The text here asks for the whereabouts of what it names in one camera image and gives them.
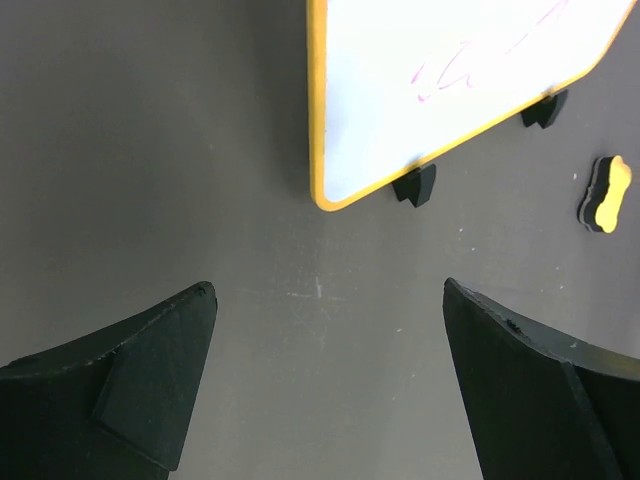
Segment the yellow black whiteboard eraser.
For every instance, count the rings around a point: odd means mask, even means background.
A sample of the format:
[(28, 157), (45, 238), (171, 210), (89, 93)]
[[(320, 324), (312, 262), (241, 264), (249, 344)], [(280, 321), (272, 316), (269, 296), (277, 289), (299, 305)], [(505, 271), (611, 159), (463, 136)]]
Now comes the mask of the yellow black whiteboard eraser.
[(579, 222), (590, 232), (611, 234), (631, 184), (632, 170), (621, 155), (596, 159), (577, 210)]

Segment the yellow framed whiteboard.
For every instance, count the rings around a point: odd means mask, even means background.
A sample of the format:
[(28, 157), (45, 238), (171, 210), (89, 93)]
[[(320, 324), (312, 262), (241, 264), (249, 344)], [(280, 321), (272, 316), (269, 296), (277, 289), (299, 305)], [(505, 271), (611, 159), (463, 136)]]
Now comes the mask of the yellow framed whiteboard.
[(604, 57), (631, 1), (310, 1), (310, 193), (347, 207)]

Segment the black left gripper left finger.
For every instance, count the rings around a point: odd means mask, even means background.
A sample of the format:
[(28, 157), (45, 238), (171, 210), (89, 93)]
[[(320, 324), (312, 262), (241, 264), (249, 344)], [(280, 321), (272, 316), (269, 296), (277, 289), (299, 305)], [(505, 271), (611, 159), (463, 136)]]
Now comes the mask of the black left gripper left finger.
[(166, 479), (211, 345), (214, 286), (1, 369), (4, 479)]

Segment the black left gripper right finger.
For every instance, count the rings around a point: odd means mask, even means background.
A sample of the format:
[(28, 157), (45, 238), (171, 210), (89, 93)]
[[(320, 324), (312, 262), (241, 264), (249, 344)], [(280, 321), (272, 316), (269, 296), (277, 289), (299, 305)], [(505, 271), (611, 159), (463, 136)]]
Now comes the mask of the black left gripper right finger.
[(486, 479), (636, 479), (639, 361), (453, 278), (443, 317)]

